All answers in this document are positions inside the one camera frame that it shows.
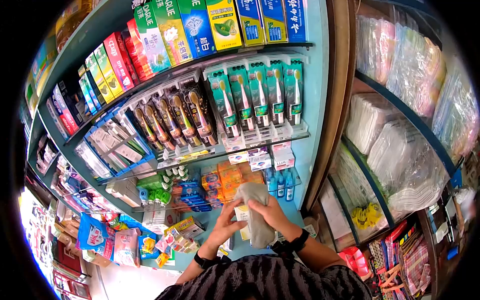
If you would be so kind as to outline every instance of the person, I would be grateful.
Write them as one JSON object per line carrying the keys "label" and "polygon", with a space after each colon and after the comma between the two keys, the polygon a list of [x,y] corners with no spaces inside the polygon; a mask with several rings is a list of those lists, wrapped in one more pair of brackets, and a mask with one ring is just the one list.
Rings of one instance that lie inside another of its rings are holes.
{"label": "person", "polygon": [[[213,260],[218,247],[246,221],[232,221],[238,199],[225,204],[212,233],[197,254]],[[275,197],[265,206],[248,200],[248,206],[292,242],[302,228],[290,222]],[[156,300],[166,299],[372,299],[360,277],[346,267],[333,250],[308,236],[304,247],[296,252],[301,264],[278,255],[250,255],[228,263],[218,263],[206,270],[195,261],[189,264],[175,285],[167,287]]]}

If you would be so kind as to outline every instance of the packaged towel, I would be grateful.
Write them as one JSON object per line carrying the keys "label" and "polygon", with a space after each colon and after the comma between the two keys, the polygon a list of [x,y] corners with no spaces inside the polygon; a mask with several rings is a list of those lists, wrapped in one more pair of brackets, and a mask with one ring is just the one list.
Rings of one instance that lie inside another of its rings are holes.
{"label": "packaged towel", "polygon": [[[245,205],[248,206],[248,200],[255,199],[263,205],[268,205],[268,196],[266,185],[246,182],[239,186],[233,200],[241,198]],[[261,214],[250,208],[248,208],[248,211],[250,214],[248,228],[252,237],[252,247],[263,249],[275,239],[275,230],[265,222]]]}

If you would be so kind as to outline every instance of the striped shirt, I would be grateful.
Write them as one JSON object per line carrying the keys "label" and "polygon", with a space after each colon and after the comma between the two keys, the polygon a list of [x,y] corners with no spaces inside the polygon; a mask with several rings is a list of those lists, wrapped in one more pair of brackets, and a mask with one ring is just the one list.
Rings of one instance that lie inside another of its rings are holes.
{"label": "striped shirt", "polygon": [[156,300],[372,299],[360,277],[343,265],[319,274],[274,255],[251,255],[216,264],[197,278],[166,288]]}

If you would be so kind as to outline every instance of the hand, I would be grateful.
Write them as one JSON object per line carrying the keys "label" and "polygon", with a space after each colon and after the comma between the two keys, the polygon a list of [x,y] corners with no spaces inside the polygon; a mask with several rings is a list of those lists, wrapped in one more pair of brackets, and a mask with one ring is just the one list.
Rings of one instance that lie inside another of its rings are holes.
{"label": "hand", "polygon": [[288,241],[292,241],[301,235],[300,226],[297,226],[288,220],[274,196],[268,196],[267,206],[254,199],[248,201],[248,206],[261,214],[264,217],[265,222],[275,230],[281,232]]}
{"label": "hand", "polygon": [[235,206],[238,206],[242,203],[243,199],[238,199],[223,205],[222,212],[216,220],[216,224],[213,227],[212,233],[210,233],[204,243],[205,247],[209,248],[209,252],[214,250],[216,255],[218,247],[221,244],[226,242],[235,233],[235,231],[247,226],[247,221],[232,221],[232,218],[235,216]]}

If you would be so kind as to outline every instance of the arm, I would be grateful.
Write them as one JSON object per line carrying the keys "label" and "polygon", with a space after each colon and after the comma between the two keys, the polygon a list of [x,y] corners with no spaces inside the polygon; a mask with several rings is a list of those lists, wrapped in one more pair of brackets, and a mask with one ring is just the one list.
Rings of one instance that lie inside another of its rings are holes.
{"label": "arm", "polygon": [[[302,229],[300,226],[293,224],[287,219],[275,197],[270,196],[267,206],[250,199],[248,206],[260,213],[264,217],[265,222],[275,230],[281,232],[287,241],[291,242],[301,235]],[[305,247],[297,252],[297,255],[309,269],[316,273],[319,273],[331,265],[347,265],[335,251],[317,242],[310,236],[305,242]]]}
{"label": "arm", "polygon": [[[226,242],[235,231],[247,226],[247,221],[232,221],[232,218],[235,216],[235,206],[238,206],[242,202],[243,199],[238,199],[237,201],[232,201],[223,205],[222,212],[216,220],[212,233],[210,233],[205,243],[198,250],[198,256],[200,256],[200,258],[213,260],[216,257],[218,247]],[[197,264],[197,262],[192,260],[187,269],[185,269],[185,272],[180,275],[176,284],[183,284],[192,280],[199,276],[203,271],[204,270]]]}

